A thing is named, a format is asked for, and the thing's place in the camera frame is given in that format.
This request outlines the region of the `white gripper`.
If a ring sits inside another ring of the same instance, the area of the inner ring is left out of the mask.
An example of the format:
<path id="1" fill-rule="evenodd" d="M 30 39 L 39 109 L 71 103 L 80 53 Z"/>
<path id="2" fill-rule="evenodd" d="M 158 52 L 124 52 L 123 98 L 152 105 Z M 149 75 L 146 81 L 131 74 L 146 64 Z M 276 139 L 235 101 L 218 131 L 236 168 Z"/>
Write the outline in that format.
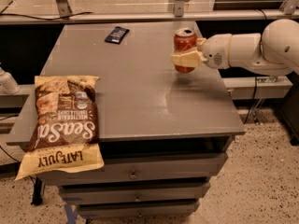
<path id="1" fill-rule="evenodd" d="M 208 40 L 203 37 L 198 38 L 196 45 L 199 51 L 174 53 L 171 55 L 171 61 L 174 65 L 182 67 L 195 68 L 205 63 L 210 68 L 227 69 L 231 39 L 231 34 L 213 35 Z"/>

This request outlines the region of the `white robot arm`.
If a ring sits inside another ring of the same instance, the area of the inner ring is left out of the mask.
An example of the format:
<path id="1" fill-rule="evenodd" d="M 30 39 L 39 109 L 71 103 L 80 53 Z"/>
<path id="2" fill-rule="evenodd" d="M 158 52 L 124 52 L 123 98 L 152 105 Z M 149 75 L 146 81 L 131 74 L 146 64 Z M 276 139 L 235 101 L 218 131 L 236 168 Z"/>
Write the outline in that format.
<path id="1" fill-rule="evenodd" d="M 281 19 L 271 22 L 262 34 L 213 35 L 198 38 L 186 51 L 174 52 L 176 67 L 195 68 L 202 63 L 214 69 L 241 67 L 265 76 L 299 74 L 299 23 Z"/>

